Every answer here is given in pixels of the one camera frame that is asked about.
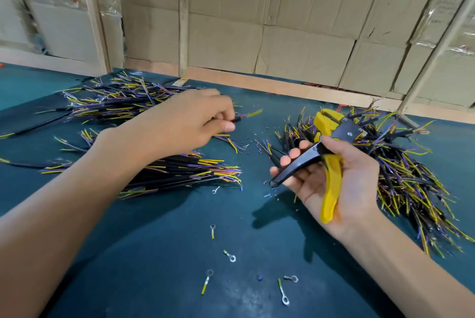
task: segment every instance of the yellow handle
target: yellow handle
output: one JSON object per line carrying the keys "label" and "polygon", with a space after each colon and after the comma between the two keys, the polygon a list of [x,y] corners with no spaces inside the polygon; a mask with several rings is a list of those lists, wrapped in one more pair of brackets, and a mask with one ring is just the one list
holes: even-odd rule
{"label": "yellow handle", "polygon": [[340,196],[341,188],[341,156],[325,154],[323,156],[326,168],[326,191],[320,211],[320,219],[327,224],[333,219],[333,212]]}

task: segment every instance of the green tabletop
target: green tabletop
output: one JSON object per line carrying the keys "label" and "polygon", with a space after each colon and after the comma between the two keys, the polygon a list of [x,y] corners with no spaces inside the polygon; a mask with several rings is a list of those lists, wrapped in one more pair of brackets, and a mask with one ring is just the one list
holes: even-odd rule
{"label": "green tabletop", "polygon": [[[0,70],[0,100],[8,69]],[[23,86],[34,90],[47,79]],[[146,74],[152,81],[170,77]],[[231,96],[240,113],[263,112],[237,124],[232,137],[245,144],[258,139],[275,142],[289,115],[296,118],[303,106],[315,113],[335,105],[190,81],[197,87],[218,88]],[[59,95],[46,96],[0,111],[0,130],[10,132],[51,115],[32,113],[64,105]],[[422,123],[425,118],[412,117]],[[0,157],[12,161],[44,162],[75,159],[59,152],[53,136],[80,142],[79,122],[54,123],[29,134],[0,141]],[[475,236],[473,126],[438,121],[421,144],[434,150],[420,160],[459,199],[453,211],[459,227]],[[236,154],[223,141],[212,140],[200,149],[210,159],[239,165],[243,190],[212,186],[176,189],[130,201],[116,201],[87,238],[83,248],[43,316],[53,317],[400,317],[399,310],[376,283],[306,212],[294,204],[294,195],[279,188],[275,194],[264,182],[271,161],[255,144]],[[35,170],[0,165],[0,214],[17,205],[51,179]],[[395,222],[415,239],[405,219]],[[211,239],[210,224],[216,225]],[[461,283],[475,291],[475,245],[460,240],[465,253],[434,259]],[[236,256],[231,263],[223,249]],[[206,271],[213,269],[206,293],[201,289]],[[277,284],[283,274],[290,305],[284,306]]]}

